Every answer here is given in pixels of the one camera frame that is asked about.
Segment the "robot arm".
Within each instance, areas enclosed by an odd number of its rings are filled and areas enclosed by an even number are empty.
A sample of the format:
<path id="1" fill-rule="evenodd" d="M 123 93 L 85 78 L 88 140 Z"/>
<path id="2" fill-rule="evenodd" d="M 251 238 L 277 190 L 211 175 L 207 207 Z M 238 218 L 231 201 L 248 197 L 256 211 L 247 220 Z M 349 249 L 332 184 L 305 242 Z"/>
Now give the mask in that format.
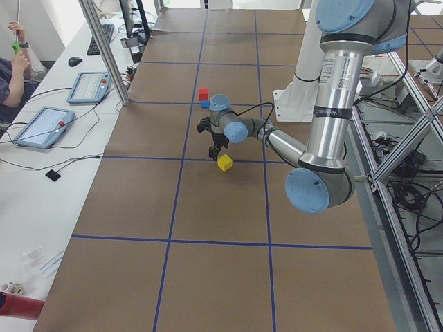
<path id="1" fill-rule="evenodd" d="M 197 127 L 213 137 L 210 157 L 230 143 L 254 137 L 293 166 L 285 182 L 293 206 L 319 213 L 346 202 L 354 193 L 354 180 L 342 153 L 363 59 L 406 43 L 412 9 L 411 1 L 319 1 L 313 14 L 323 60 L 316 66 L 318 90 L 307 144 L 265 118 L 241 117 L 219 94 L 211 97 L 210 115 Z"/>

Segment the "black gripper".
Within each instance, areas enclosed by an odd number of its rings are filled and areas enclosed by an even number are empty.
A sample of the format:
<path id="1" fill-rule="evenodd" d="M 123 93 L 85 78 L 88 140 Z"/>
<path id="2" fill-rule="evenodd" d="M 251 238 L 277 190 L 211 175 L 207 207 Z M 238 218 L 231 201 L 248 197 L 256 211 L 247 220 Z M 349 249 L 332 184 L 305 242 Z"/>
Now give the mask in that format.
<path id="1" fill-rule="evenodd" d="M 229 139 L 223 133 L 212 133 L 212 140 L 214 146 L 209 147 L 208 156 L 212 160 L 218 160 L 218 155 L 221 151 L 221 148 L 228 149 Z"/>

